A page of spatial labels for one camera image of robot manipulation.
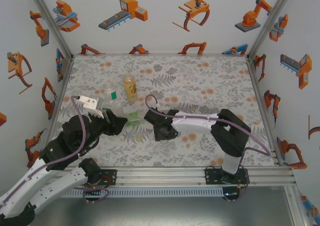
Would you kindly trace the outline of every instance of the plastic bottle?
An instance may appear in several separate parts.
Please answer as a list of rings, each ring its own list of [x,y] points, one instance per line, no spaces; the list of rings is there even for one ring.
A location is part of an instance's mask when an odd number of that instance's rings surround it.
[[[123,77],[123,85],[128,101],[136,102],[138,100],[136,78],[127,72]]]
[[[103,89],[105,93],[103,101],[103,109],[111,109],[114,115],[117,117],[124,116],[124,109],[119,98],[117,98],[116,88],[112,82],[106,82],[103,84]]]

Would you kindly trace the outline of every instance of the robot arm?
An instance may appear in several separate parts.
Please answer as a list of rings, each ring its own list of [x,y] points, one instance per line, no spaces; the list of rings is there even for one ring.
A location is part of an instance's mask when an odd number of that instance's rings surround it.
[[[269,15],[272,7],[265,1],[265,0],[256,0],[256,7],[254,9],[254,12],[256,13],[256,18],[258,17],[261,8],[265,9],[267,11],[267,14]]]
[[[230,110],[222,109],[219,114],[212,115],[187,114],[178,110],[169,110],[167,114],[162,114],[163,116],[160,116],[149,110],[144,117],[153,125],[156,141],[174,139],[179,132],[211,134],[224,151],[222,174],[228,176],[236,174],[249,136],[233,126],[227,128],[228,125],[224,122],[210,120],[210,118],[228,120],[251,132],[251,129]]]
[[[40,152],[32,168],[6,194],[0,197],[0,225],[27,226],[47,204],[66,191],[84,183],[95,183],[100,179],[100,168],[93,159],[85,159],[70,174],[45,186],[47,181],[59,174],[70,163],[85,155],[99,142],[99,136],[118,135],[127,122],[126,118],[116,117],[111,110],[104,117],[89,114],[81,126],[79,116],[72,117],[62,125],[63,132],[48,143]],[[85,131],[85,142],[82,142]]]

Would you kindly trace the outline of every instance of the fern leaf pattern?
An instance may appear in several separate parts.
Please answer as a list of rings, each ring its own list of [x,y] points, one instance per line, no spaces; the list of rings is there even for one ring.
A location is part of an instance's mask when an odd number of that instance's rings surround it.
[[[129,102],[123,77],[130,72],[136,78],[138,101]],[[87,56],[75,57],[65,90],[53,138],[63,124],[76,115],[70,101],[72,95],[105,99],[103,83],[112,81],[124,113],[137,112],[139,125],[125,126],[119,136],[101,135],[98,146],[72,163],[85,157],[100,166],[207,166],[221,162],[224,152],[211,135],[182,132],[176,139],[155,142],[154,128],[144,120],[148,111],[145,97],[158,99],[158,110],[178,109],[193,114],[215,114],[228,108],[252,130],[267,147],[268,138],[243,57],[206,56]],[[152,99],[149,105],[155,106]],[[83,104],[76,102],[81,113],[88,115]],[[247,147],[260,148],[249,139]],[[270,157],[246,151],[244,166],[273,165]]]

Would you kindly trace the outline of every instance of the metal extrusion bar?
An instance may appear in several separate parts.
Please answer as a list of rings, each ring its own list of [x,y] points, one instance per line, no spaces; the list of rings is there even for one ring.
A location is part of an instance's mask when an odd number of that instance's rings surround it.
[[[110,188],[221,187],[221,184],[206,184],[205,168],[206,167],[102,167],[102,169],[117,170],[116,184],[110,186]],[[70,173],[73,169],[74,167],[67,167],[48,183]],[[249,166],[247,170],[250,177],[249,186],[296,185],[291,167]]]
[[[249,59],[251,61],[253,61],[253,59],[255,58],[259,48],[261,47],[265,39],[269,37],[269,32],[273,28],[275,22],[278,21],[280,12],[284,8],[287,1],[288,0],[277,0],[275,6],[272,8],[270,15],[268,16],[260,34],[258,35],[249,53]]]
[[[256,101],[258,103],[259,109],[260,109],[260,114],[262,117],[262,121],[263,121],[263,125],[264,128],[266,130],[266,135],[268,138],[268,142],[269,145],[274,148],[277,159],[278,159],[278,163],[279,165],[283,165],[284,161],[281,158],[281,152],[280,149],[278,147],[278,143],[277,143],[277,137],[274,134],[274,130],[273,127],[271,126],[271,122],[268,118],[268,109],[267,106],[265,104],[265,99],[264,99],[264,95],[261,91],[260,85],[259,85],[259,81],[256,75],[256,70],[255,70],[255,66],[252,62],[252,60],[249,59],[249,61],[247,61],[247,66],[248,66],[248,70],[249,70],[249,74],[250,74],[250,78],[251,78],[251,82],[252,82],[252,86],[256,95]]]
[[[74,65],[74,59],[72,59],[71,61],[68,61],[67,65],[63,65],[62,67],[66,67],[65,69],[65,74],[63,75],[63,85],[62,85],[62,89],[60,91],[59,94],[59,98],[54,106],[53,109],[53,113],[52,113],[52,121],[51,121],[51,125],[50,125],[50,129],[48,131],[48,137],[46,138],[46,142],[43,145],[43,147],[45,147],[51,140],[52,140],[52,136],[53,136],[53,132],[55,130],[56,127],[56,123],[58,120],[58,116],[59,116],[59,111],[60,111],[60,107],[63,101],[63,98],[65,96],[65,92],[66,92],[66,88],[69,82],[69,76],[71,73],[71,69],[72,66]]]
[[[304,209],[297,186],[285,186],[284,189],[294,225],[309,225],[306,210]]]
[[[36,6],[38,7],[42,18],[47,23],[51,33],[53,34],[53,36],[57,40],[59,46],[63,50],[63,54],[65,55],[66,58],[68,58],[69,61],[71,61],[72,53],[69,49],[69,46],[67,45],[66,41],[62,37],[60,30],[58,29],[58,26],[56,25],[55,20],[51,16],[50,11],[47,8],[44,0],[33,0],[33,1],[36,4]]]

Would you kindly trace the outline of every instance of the metal rail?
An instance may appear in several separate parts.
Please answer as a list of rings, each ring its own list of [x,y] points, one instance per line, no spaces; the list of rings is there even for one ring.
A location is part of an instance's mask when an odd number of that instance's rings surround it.
[[[233,184],[207,185],[206,167],[102,167],[116,169],[116,184],[110,187],[225,187]],[[249,186],[295,186],[291,167],[249,166]],[[70,173],[74,167],[66,168],[48,183]]]
[[[275,153],[276,153],[276,157],[278,160],[278,163],[280,166],[282,166],[284,164],[282,158],[281,158],[281,153],[280,153],[280,149],[278,147],[278,143],[277,143],[277,137],[274,134],[274,129],[271,126],[271,122],[268,118],[268,109],[267,106],[265,104],[265,100],[264,100],[264,95],[261,91],[260,85],[259,85],[259,81],[256,75],[256,70],[255,70],[255,66],[253,64],[253,62],[249,59],[247,61],[247,66],[248,66],[248,70],[249,70],[249,74],[251,77],[251,82],[252,82],[252,86],[255,92],[255,97],[256,97],[256,101],[258,103],[259,106],[259,110],[260,110],[260,114],[261,114],[261,118],[263,121],[263,125],[264,128],[266,130],[266,135],[268,138],[268,142],[271,148],[274,149]]]
[[[66,66],[65,74],[63,76],[63,85],[59,93],[59,98],[56,101],[55,107],[53,109],[51,125],[48,131],[48,136],[46,138],[45,144],[43,145],[43,148],[47,146],[47,144],[52,140],[53,132],[56,127],[56,123],[57,123],[59,112],[60,112],[60,107],[65,96],[66,88],[69,81],[69,76],[70,76],[73,65],[74,65],[74,59],[72,59],[71,61],[68,61],[67,65],[63,65],[63,67]]]

